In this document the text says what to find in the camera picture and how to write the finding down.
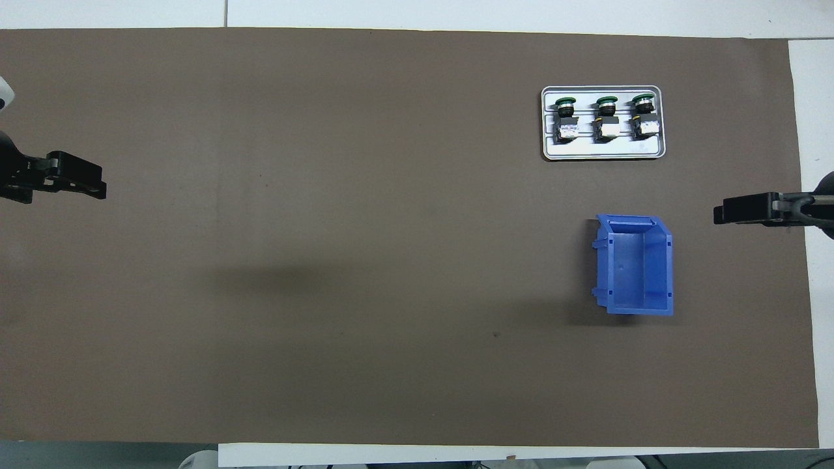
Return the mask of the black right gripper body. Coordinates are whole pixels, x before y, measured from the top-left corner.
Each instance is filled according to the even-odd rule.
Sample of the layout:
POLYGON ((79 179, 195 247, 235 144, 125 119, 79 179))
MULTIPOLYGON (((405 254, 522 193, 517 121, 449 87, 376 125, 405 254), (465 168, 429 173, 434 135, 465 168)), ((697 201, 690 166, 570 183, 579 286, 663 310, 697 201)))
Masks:
POLYGON ((834 236, 834 173, 828 173, 813 191, 778 193, 773 203, 778 227, 816 227, 834 236))

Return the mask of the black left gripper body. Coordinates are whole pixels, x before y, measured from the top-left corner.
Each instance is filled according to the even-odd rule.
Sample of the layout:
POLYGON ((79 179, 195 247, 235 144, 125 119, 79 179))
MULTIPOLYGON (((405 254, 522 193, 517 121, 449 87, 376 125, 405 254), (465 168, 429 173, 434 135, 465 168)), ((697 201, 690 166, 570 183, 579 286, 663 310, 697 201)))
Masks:
POLYGON ((49 168, 47 158, 24 154, 0 131, 0 198, 31 204, 34 191, 51 191, 45 183, 49 168))

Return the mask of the green push button switch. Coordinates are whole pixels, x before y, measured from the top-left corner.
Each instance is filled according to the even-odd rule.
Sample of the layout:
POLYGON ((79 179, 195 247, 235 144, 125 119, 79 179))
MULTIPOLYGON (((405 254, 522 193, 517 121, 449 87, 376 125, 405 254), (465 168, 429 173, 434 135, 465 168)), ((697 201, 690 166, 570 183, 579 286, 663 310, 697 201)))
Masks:
POLYGON ((579 120, 574 116, 576 99, 562 97, 554 103, 554 136, 561 145, 571 143, 580 134, 579 120))
POLYGON ((607 143, 620 135, 620 119, 616 116, 616 96, 596 100, 596 117, 593 119, 593 137, 596 143, 607 143))
POLYGON ((659 134, 661 123, 655 108, 655 94, 641 93, 632 98, 633 115, 631 125, 634 138, 648 139, 659 134))

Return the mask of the blue plastic storage bin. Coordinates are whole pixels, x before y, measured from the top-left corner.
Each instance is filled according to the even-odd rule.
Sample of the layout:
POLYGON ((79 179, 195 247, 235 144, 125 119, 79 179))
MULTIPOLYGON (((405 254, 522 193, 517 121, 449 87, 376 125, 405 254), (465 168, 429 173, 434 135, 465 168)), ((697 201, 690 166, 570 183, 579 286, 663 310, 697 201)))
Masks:
POLYGON ((672 317, 673 237, 656 216, 597 214, 592 296, 609 315, 672 317))

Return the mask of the grey metal tray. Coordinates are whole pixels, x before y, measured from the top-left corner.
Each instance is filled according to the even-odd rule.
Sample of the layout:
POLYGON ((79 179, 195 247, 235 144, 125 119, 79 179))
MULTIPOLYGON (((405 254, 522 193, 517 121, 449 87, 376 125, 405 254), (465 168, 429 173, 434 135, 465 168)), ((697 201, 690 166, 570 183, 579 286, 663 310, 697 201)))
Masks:
POLYGON ((655 160, 665 155, 663 130, 663 102, 661 89, 655 85, 551 85, 540 92, 541 152, 546 160, 655 160), (641 93, 655 94, 655 108, 661 130, 648 139, 635 139, 631 125, 632 98, 641 93), (607 143, 596 143, 593 137, 593 119, 596 117, 596 100, 616 96, 616 116, 620 119, 620 135, 607 143), (574 116, 579 120, 578 138, 561 145, 554 136, 554 103, 562 97, 576 99, 574 116))

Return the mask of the brown table mat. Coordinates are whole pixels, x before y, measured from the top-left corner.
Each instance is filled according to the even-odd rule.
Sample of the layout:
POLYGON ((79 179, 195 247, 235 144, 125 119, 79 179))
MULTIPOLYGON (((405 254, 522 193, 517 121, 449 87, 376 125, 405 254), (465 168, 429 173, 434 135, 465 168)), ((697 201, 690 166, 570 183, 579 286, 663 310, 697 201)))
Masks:
POLYGON ((0 31, 0 440, 820 443, 784 40, 0 31), (546 160, 540 92, 655 85, 665 155, 546 160), (597 214, 673 237, 672 317, 598 306, 597 214))

